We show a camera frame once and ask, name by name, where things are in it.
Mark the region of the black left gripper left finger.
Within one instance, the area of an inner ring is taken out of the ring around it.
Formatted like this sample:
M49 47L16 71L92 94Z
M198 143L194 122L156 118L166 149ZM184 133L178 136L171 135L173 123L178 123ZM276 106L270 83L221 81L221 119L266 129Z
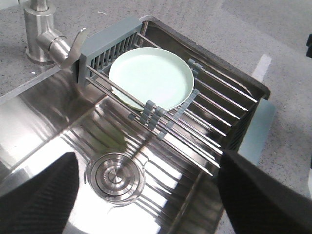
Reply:
M38 175L0 198L2 234L60 234L79 188L75 153L67 152Z

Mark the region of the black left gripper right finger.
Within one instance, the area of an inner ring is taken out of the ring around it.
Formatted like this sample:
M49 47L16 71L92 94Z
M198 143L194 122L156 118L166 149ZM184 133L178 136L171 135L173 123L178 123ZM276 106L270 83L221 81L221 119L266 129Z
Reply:
M217 186L237 234L310 234L312 201L226 150Z

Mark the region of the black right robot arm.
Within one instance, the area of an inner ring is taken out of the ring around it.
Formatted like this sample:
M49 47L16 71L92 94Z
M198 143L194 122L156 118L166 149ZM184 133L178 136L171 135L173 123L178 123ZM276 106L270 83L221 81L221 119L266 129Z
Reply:
M312 34L309 34L306 46L307 46L306 56L312 58Z

